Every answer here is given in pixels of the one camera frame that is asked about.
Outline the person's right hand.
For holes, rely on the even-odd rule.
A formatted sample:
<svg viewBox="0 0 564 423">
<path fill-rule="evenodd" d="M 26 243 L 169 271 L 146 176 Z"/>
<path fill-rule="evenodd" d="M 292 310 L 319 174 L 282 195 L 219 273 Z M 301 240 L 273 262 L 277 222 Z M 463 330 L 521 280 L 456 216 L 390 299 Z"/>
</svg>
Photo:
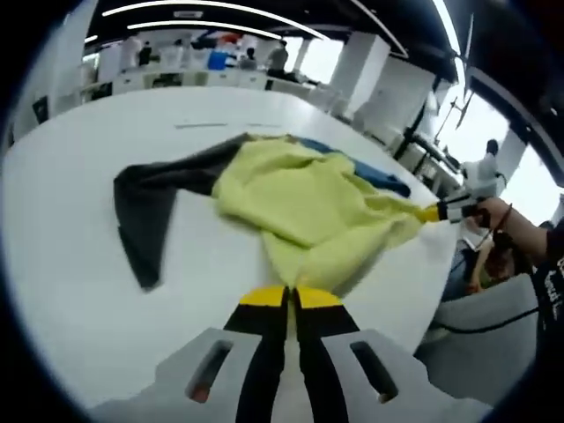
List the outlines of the person's right hand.
<svg viewBox="0 0 564 423">
<path fill-rule="evenodd" d="M 490 197 L 471 207 L 470 219 L 478 227 L 497 232 L 506 228 L 512 210 L 511 204 L 505 203 L 498 197 Z"/>
</svg>

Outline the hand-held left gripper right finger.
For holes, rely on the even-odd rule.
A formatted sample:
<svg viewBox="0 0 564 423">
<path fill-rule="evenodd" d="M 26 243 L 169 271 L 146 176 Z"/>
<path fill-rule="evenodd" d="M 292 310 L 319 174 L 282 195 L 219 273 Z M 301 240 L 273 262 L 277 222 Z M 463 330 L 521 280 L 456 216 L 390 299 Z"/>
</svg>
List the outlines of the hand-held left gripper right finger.
<svg viewBox="0 0 564 423">
<path fill-rule="evenodd" d="M 337 296 L 297 286 L 293 301 L 316 422 L 480 422 L 490 411 L 437 389 L 403 347 L 376 330 L 360 330 Z"/>
</svg>

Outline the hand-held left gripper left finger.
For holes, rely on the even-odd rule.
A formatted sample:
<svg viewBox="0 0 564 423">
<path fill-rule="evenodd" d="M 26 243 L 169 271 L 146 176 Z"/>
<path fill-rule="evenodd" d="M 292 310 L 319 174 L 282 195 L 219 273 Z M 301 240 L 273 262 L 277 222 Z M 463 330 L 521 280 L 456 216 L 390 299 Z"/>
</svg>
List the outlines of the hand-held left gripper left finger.
<svg viewBox="0 0 564 423">
<path fill-rule="evenodd" d="M 289 290 L 244 295 L 221 329 L 209 328 L 161 361 L 153 382 L 94 407 L 94 422 L 269 422 L 285 365 Z"/>
</svg>

